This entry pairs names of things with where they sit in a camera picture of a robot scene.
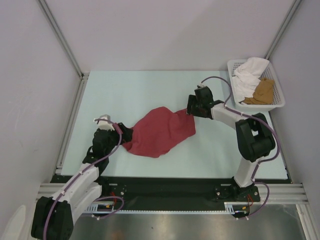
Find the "red tank top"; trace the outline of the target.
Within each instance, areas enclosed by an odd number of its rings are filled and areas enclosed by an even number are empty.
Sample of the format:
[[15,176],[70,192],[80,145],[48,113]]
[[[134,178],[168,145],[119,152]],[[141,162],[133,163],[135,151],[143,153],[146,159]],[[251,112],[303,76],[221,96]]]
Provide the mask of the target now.
[[131,129],[131,141],[122,146],[133,155],[148,158],[159,158],[196,134],[195,119],[186,109],[172,112],[164,106],[148,112]]

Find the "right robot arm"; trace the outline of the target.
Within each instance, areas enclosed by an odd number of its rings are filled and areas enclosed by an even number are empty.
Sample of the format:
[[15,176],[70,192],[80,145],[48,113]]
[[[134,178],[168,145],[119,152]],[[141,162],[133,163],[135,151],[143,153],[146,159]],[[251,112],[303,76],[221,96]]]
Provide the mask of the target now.
[[237,148],[241,155],[238,170],[229,186],[215,188],[216,200],[242,202],[254,191],[259,164],[276,147],[274,131],[265,115],[245,115],[214,100],[209,87],[198,85],[188,96],[187,114],[224,123],[236,132]]

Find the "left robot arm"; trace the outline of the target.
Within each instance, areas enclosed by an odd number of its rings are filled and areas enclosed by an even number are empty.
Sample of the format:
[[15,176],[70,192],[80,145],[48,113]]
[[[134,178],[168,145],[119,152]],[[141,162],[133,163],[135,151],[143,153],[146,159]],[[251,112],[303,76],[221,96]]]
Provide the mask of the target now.
[[110,201],[112,212],[116,211],[117,202],[123,207],[123,198],[112,193],[108,181],[101,175],[110,156],[132,140],[133,129],[102,118],[96,121],[98,128],[78,172],[52,196],[37,200],[30,230],[33,238],[68,240],[77,220],[95,201]]

